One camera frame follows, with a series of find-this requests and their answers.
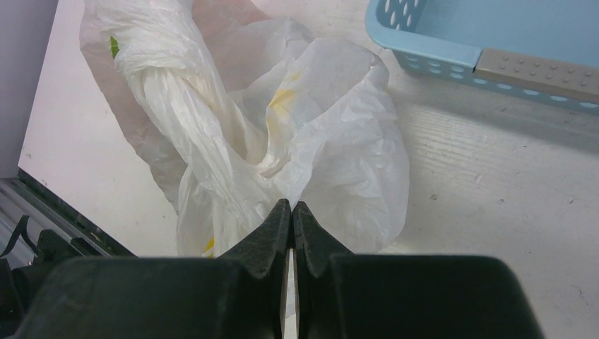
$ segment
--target blue plastic basket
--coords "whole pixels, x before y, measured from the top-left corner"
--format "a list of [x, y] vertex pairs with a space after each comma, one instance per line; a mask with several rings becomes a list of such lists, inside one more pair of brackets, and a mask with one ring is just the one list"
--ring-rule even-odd
[[598, 0], [371, 0], [407, 71], [599, 114]]

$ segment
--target white plastic bag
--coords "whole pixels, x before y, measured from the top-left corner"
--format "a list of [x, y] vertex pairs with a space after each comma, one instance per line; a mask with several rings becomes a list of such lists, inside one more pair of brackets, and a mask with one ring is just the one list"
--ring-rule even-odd
[[353, 251], [401, 231], [408, 157], [367, 49], [249, 0], [86, 0], [81, 50], [179, 213], [181, 255], [220, 255], [279, 198]]

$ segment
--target black cable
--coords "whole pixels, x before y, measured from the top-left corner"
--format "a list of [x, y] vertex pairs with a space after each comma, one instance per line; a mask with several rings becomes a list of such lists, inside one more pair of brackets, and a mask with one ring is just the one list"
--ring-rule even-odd
[[28, 221], [29, 215], [24, 215], [20, 217], [20, 220], [17, 223], [15, 230], [13, 231], [13, 234], [11, 234], [11, 238], [8, 240], [6, 248], [4, 249], [4, 251], [2, 251], [2, 254], [0, 254], [0, 258], [9, 254], [15, 248], [19, 236], [23, 237], [23, 240], [25, 240], [27, 246], [29, 246], [29, 248], [33, 251], [33, 253], [35, 253], [35, 255], [40, 254], [40, 250], [37, 249], [37, 246], [35, 246], [35, 244], [31, 241], [31, 238], [29, 238], [29, 234], [27, 234]]

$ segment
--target plastic bag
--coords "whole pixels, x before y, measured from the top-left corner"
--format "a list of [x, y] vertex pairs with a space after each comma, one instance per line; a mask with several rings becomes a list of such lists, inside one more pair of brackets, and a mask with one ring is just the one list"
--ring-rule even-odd
[[249, 1], [86, 0], [81, 50], [178, 212], [179, 254], [221, 254], [279, 198], [353, 251], [401, 231], [408, 157], [367, 49]]

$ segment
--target white wooden surface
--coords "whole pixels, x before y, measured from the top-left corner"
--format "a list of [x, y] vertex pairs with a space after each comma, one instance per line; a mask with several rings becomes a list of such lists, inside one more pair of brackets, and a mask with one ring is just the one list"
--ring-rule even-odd
[[[405, 229], [385, 252], [496, 256], [548, 338], [598, 337], [599, 117], [406, 75], [368, 38], [367, 0], [255, 2], [389, 67], [411, 163]], [[137, 254], [174, 255], [175, 214], [78, 51], [82, 12], [59, 2], [20, 166]]]

